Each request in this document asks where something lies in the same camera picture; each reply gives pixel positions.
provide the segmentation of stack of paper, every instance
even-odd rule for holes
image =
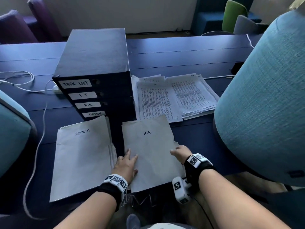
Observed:
[[[50,202],[99,186],[115,163],[116,150],[107,117],[60,128]]]
[[[178,122],[214,112],[219,100],[201,75],[168,77],[132,76],[137,120],[165,115],[168,122]]]
[[[124,146],[131,149],[131,157],[139,155],[135,169],[139,172],[132,181],[131,191],[146,190],[180,176],[185,177],[181,163],[170,154],[178,143],[165,115],[143,121],[124,122]]]

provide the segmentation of tabletop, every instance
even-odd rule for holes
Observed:
[[[261,35],[252,35],[255,46]],[[1,71],[28,71],[35,80],[23,88],[43,90],[56,69],[66,42],[0,45]],[[165,77],[189,73],[203,77],[230,75],[236,62],[247,59],[253,48],[246,35],[220,35],[181,38],[152,38],[127,40],[129,66],[131,74],[137,77],[164,75]],[[14,77],[12,83],[23,83],[29,77]],[[207,83],[221,96],[232,79],[208,79]],[[57,130],[60,127],[82,122],[81,116],[63,95],[53,93],[29,93],[11,85],[1,84],[5,92],[28,111],[35,123],[38,135],[42,135],[42,116],[46,102],[46,132],[37,155],[37,170],[28,188],[27,204],[29,209],[39,211],[50,206],[49,196],[53,174]],[[215,141],[213,135],[213,114],[171,123],[175,141],[186,145],[193,153],[207,157],[218,172],[228,175],[244,171],[244,167],[230,153],[225,152]],[[111,133],[117,155],[124,154],[121,124],[112,122]],[[33,169],[33,155],[29,157],[26,168],[20,172],[20,179],[6,189],[0,196],[0,213],[12,213],[22,210],[22,194]],[[60,200],[62,202],[81,201],[88,193]]]

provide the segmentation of white label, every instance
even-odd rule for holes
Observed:
[[[92,87],[90,80],[88,79],[60,80],[58,82],[64,89]]]
[[[79,93],[70,93],[68,95],[73,100],[97,98],[97,95],[95,92],[79,92]]]
[[[75,106],[79,108],[95,108],[95,107],[101,107],[101,104],[99,102],[87,102],[87,103],[75,103]]]
[[[84,117],[96,117],[96,116],[104,116],[104,115],[106,115],[105,111],[83,113]]]

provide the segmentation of wall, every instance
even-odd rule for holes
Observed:
[[[63,36],[72,29],[126,33],[189,30],[197,0],[44,0]]]
[[[292,4],[294,0],[287,0],[287,2]],[[278,16],[285,13],[287,8],[276,5],[269,0],[254,0],[250,11],[259,15],[262,19],[262,23],[270,24]]]
[[[25,16],[32,15],[27,0],[0,0],[0,15],[6,14],[12,9],[18,10]]]

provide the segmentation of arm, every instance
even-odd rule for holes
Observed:
[[[179,146],[170,153],[182,164],[192,154],[186,146]],[[219,228],[289,228],[215,170],[206,169],[201,172],[199,188]]]
[[[134,170],[138,158],[130,158],[130,149],[125,157],[118,157],[112,174],[118,174],[131,183],[137,170]],[[83,204],[76,208],[54,229],[103,229],[108,225],[116,209],[116,200],[107,193],[95,192]]]

